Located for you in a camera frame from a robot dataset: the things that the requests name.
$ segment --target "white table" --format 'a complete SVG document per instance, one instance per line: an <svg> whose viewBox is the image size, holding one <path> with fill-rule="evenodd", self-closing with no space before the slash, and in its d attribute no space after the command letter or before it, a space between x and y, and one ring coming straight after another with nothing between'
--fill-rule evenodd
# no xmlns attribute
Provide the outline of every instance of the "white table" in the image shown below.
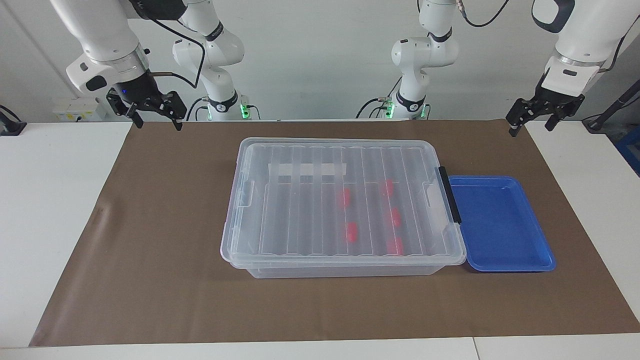
<svg viewBox="0 0 640 360"><path fill-rule="evenodd" d="M0 138L0 359L640 358L640 334L25 348L129 126L30 124ZM640 179L604 135L577 122L552 133L541 122L527 128L640 317Z"/></svg>

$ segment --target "brown table covering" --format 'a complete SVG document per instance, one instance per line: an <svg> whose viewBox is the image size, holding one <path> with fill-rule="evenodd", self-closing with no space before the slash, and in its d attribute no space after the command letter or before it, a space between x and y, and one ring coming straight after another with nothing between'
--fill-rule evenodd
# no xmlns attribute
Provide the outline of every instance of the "brown table covering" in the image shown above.
<svg viewBox="0 0 640 360"><path fill-rule="evenodd" d="M504 120L132 128L31 345L640 332L528 132L507 130ZM421 139L451 175L513 176L557 268L254 279L220 256L237 150L249 136Z"/></svg>

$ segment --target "gray wall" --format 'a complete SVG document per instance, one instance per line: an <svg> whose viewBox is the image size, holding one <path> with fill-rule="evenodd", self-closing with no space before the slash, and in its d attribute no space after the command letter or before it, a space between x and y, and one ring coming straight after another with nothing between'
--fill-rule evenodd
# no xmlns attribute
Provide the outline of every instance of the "gray wall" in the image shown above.
<svg viewBox="0 0 640 360"><path fill-rule="evenodd" d="M481 22L502 0L467 2L469 17ZM393 43L425 35L412 0L215 3L225 27L246 47L244 61L228 68L236 87L270 119L354 117L366 100L386 95L399 76L390 59ZM77 95L64 69L81 53L80 45L46 0L0 0L0 13L0 102L27 120L53 121L52 99ZM429 70L432 119L500 118L517 97L532 95L556 36L539 29L530 13L531 1L512 1L482 29L456 15L460 57L450 67ZM152 50L152 70L194 77L171 56L176 36L145 20L130 25ZM633 64L638 51L635 44L621 56L617 69L588 94L580 114L600 111L640 78ZM188 103L204 94L202 87L196 91L178 79L159 84L164 91L177 90Z"/></svg>

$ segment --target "blue tray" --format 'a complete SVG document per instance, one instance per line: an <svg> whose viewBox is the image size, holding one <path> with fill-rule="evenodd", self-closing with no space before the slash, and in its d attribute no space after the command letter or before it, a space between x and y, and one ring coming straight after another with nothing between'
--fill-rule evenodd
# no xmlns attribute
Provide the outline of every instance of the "blue tray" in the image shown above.
<svg viewBox="0 0 640 360"><path fill-rule="evenodd" d="M482 272L545 272L556 260L520 183L507 176L450 176L467 246Z"/></svg>

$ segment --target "translucent lid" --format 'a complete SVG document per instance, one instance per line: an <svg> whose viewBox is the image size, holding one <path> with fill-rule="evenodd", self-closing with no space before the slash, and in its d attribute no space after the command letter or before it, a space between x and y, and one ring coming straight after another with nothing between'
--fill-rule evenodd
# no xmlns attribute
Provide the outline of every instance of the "translucent lid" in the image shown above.
<svg viewBox="0 0 640 360"><path fill-rule="evenodd" d="M222 256L237 268L461 264L439 166L418 140L247 138Z"/></svg>

